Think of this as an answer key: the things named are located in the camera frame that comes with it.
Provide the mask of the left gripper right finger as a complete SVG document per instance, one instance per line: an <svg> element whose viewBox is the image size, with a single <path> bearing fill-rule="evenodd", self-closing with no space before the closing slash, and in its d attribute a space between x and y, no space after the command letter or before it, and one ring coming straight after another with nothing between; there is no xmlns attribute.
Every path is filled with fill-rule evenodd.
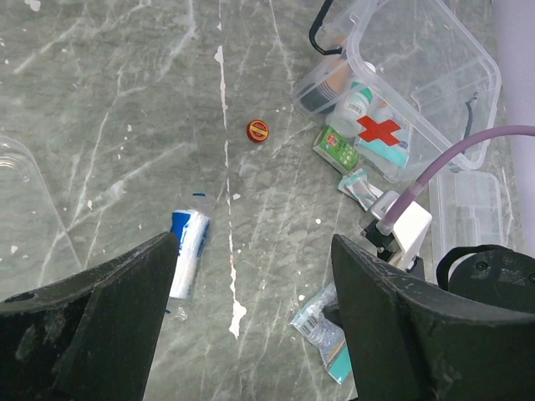
<svg viewBox="0 0 535 401"><path fill-rule="evenodd" d="M341 235L331 259L358 399L533 399L530 256L458 247L439 263L436 283Z"/></svg>

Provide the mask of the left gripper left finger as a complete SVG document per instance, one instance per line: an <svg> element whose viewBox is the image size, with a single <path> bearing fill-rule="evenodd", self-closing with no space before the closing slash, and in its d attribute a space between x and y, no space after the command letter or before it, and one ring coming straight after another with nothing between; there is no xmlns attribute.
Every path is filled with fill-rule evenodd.
<svg viewBox="0 0 535 401"><path fill-rule="evenodd" d="M141 400L178 240L121 256L1 303L3 400Z"/></svg>

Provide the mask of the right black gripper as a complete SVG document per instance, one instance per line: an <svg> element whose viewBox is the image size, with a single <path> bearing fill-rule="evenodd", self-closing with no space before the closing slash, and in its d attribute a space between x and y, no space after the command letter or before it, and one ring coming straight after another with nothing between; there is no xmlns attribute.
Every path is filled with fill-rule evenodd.
<svg viewBox="0 0 535 401"><path fill-rule="evenodd" d="M391 266L424 280L425 267L420 249L425 238L425 229L410 229L401 224L398 229L394 228L390 234L385 235L379 231L377 223L377 220L366 223L362 231L362 236L374 246L376 256ZM323 315L332 324L341 327L337 302L325 306Z"/></svg>

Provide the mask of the teal-edged clear bag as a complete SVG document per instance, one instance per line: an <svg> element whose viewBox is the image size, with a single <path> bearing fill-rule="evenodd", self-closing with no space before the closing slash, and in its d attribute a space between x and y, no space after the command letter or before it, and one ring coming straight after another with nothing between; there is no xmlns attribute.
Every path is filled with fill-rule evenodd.
<svg viewBox="0 0 535 401"><path fill-rule="evenodd" d="M379 100L371 115L357 120L362 130L359 144L397 168L404 169L410 158L413 127L384 100Z"/></svg>
<svg viewBox="0 0 535 401"><path fill-rule="evenodd" d="M290 324L318 349L326 372L341 384L352 373L349 350L343 329L324 315L324 310L337 301L331 282L297 312Z"/></svg>

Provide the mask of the white green-label bottle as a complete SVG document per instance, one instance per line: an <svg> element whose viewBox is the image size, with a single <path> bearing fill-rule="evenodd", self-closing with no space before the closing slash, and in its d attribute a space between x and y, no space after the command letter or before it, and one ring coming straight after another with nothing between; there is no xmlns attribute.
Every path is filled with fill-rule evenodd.
<svg viewBox="0 0 535 401"><path fill-rule="evenodd" d="M346 139L354 138L362 131L358 122L367 114L373 101L373 92L362 83L353 81L349 91L336 104L334 111L326 118L327 126L333 128Z"/></svg>

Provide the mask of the clear plastic medicine box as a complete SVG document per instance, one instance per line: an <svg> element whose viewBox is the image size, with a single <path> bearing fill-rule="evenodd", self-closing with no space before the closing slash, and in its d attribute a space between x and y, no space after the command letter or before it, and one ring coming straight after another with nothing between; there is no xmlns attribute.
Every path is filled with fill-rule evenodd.
<svg viewBox="0 0 535 401"><path fill-rule="evenodd" d="M384 100L413 127L404 169L360 145L358 135L349 139L387 180L413 180L452 145L494 125L501 88L497 63L441 1L325 2L309 30L321 60L292 93L295 107L309 118L326 124L328 114L307 111L301 99L329 66L328 56L342 53L337 37L345 38L351 75L331 104L357 81L374 95L366 115Z"/></svg>

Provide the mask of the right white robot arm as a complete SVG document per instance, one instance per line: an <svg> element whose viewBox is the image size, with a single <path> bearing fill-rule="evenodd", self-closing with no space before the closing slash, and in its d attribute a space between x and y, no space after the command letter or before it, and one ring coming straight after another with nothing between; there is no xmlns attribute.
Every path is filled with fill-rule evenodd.
<svg viewBox="0 0 535 401"><path fill-rule="evenodd" d="M426 337L534 334L534 260L505 246L451 249L437 265L436 284L393 268L347 236L334 235L331 256L338 301L325 315L344 330L353 320L382 323L397 314Z"/></svg>

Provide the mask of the clear box lid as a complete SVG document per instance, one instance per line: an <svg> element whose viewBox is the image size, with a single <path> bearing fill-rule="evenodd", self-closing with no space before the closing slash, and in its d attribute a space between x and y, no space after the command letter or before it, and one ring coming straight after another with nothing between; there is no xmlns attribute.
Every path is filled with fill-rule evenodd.
<svg viewBox="0 0 535 401"><path fill-rule="evenodd" d="M37 162L1 137L1 298L83 270Z"/></svg>

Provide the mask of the teal white sachet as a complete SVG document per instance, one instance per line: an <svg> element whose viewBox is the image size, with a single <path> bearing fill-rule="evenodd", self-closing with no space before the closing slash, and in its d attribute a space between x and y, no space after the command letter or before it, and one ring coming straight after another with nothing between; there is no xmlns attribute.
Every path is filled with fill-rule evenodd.
<svg viewBox="0 0 535 401"><path fill-rule="evenodd" d="M363 168L344 175L338 184L338 191L357 201L365 211L383 194L382 190L369 183L368 173Z"/></svg>

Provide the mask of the clear divider tray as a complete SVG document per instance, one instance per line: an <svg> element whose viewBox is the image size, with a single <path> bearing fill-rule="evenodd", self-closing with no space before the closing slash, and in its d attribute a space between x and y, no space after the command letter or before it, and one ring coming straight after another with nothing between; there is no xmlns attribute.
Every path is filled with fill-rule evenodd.
<svg viewBox="0 0 535 401"><path fill-rule="evenodd" d="M442 171L429 183L433 264L459 246L506 244L500 185L486 172Z"/></svg>

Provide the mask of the white blue bandage roll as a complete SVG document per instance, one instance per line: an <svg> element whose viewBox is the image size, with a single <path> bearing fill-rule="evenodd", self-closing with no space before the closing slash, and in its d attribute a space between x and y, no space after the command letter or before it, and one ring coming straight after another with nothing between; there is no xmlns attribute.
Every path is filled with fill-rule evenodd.
<svg viewBox="0 0 535 401"><path fill-rule="evenodd" d="M173 211L171 232L178 239L178 255L169 294L171 298L188 297L209 228L210 218L200 211L192 209Z"/></svg>

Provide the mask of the small green box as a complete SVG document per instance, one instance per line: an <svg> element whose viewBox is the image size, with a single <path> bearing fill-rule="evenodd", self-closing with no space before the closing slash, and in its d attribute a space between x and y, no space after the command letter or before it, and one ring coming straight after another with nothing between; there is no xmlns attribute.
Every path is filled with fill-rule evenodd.
<svg viewBox="0 0 535 401"><path fill-rule="evenodd" d="M313 142L313 151L342 175L354 171L360 159L357 150L330 126L318 134Z"/></svg>

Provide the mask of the small red round tin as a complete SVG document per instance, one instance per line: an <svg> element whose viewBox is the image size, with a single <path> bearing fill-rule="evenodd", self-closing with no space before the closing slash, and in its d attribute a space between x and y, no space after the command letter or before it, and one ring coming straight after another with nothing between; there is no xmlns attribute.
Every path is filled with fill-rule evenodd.
<svg viewBox="0 0 535 401"><path fill-rule="evenodd" d="M266 141L269 136L268 125L260 119L255 119L251 121L247 125L246 132L247 132L247 137L253 143L262 143Z"/></svg>

